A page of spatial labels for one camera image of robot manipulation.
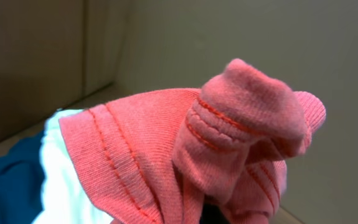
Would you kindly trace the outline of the red printed t-shirt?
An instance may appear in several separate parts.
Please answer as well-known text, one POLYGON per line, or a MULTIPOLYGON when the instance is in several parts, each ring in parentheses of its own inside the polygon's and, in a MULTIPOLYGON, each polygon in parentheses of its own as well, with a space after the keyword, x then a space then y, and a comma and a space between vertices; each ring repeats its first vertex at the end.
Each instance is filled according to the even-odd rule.
POLYGON ((285 161, 325 118, 314 95, 235 59, 200 89, 120 98, 59 124, 86 195, 115 223, 268 223, 285 161))

